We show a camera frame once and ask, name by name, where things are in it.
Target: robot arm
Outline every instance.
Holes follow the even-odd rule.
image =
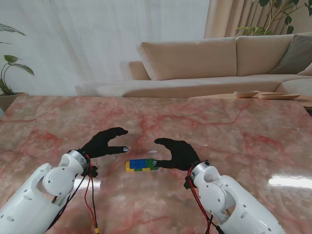
[[[0,210],[0,234],[43,234],[65,205],[77,174],[87,167],[75,150],[62,156],[58,167],[38,167]]]
[[[203,208],[218,220],[219,233],[285,234],[276,218],[239,183],[227,175],[220,175],[208,161],[200,162],[190,144],[167,138],[159,138],[155,143],[165,146],[172,154],[171,160],[154,161],[155,166],[183,171],[192,168],[190,180],[198,187]],[[186,179],[185,187],[189,188],[189,178]],[[227,214],[231,207],[235,207],[233,213]]]
[[[207,161],[198,164],[191,172],[198,187],[200,202],[214,215],[225,234],[286,234],[276,218],[227,175],[220,175]],[[228,208],[235,207],[229,216]]]

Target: red wire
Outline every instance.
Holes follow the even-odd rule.
[[[189,170],[189,172],[188,172],[188,177],[190,178],[191,177],[191,171],[192,171],[192,169],[193,169],[193,166],[190,168],[190,170]],[[200,202],[200,200],[199,200],[199,197],[198,197],[198,195],[197,195],[197,193],[196,193],[196,191],[195,191],[195,188],[194,188],[194,184],[193,184],[193,182],[190,180],[190,184],[191,184],[191,190],[192,190],[192,192],[193,192],[193,194],[194,194],[194,196],[195,196],[195,198],[196,198],[196,200],[197,200],[197,202],[198,202],[198,204],[199,204],[199,208],[200,208],[200,210],[202,211],[202,213],[204,214],[204,216],[205,216],[205,218],[207,219],[207,220],[209,220],[209,218],[208,218],[208,215],[207,215],[207,213],[206,213],[206,211],[205,211],[205,209],[204,209],[204,207],[202,206],[202,204],[201,204],[201,202]],[[211,226],[211,223],[210,222],[208,222],[208,231],[210,230],[210,226]]]
[[[91,161],[89,162],[90,163],[90,168],[91,168],[91,170],[90,170],[90,174],[89,174],[89,182],[88,182],[88,186],[87,186],[87,188],[86,188],[86,193],[84,194],[84,201],[85,201],[85,203],[86,203],[86,205],[87,205],[87,207],[88,207],[88,209],[89,209],[89,211],[91,212],[91,214],[92,214],[92,218],[93,218],[93,223],[94,223],[94,227],[96,226],[96,219],[94,218],[94,214],[93,214],[93,211],[92,211],[92,209],[90,208],[90,206],[89,206],[89,204],[88,204],[88,202],[87,202],[87,193],[88,193],[88,189],[89,189],[89,185],[90,185],[90,181],[91,181],[91,176],[92,176],[92,164],[91,164]]]

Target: wooden bowl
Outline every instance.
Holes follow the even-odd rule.
[[[239,90],[235,91],[234,95],[237,98],[252,98],[253,96],[257,95],[260,91],[257,90]]]

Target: gray pillow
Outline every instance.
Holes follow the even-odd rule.
[[[312,37],[294,35],[286,54],[270,74],[297,74],[305,70],[311,62]]]

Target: lego brick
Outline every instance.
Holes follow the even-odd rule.
[[[128,172],[141,172],[141,171],[150,171],[158,170],[158,167],[153,166],[153,158],[144,158],[144,159],[130,159],[129,162],[126,162],[126,171]]]
[[[134,169],[130,169],[130,163],[129,162],[126,162],[126,171],[134,172]]]
[[[130,169],[146,168],[146,159],[131,159]]]

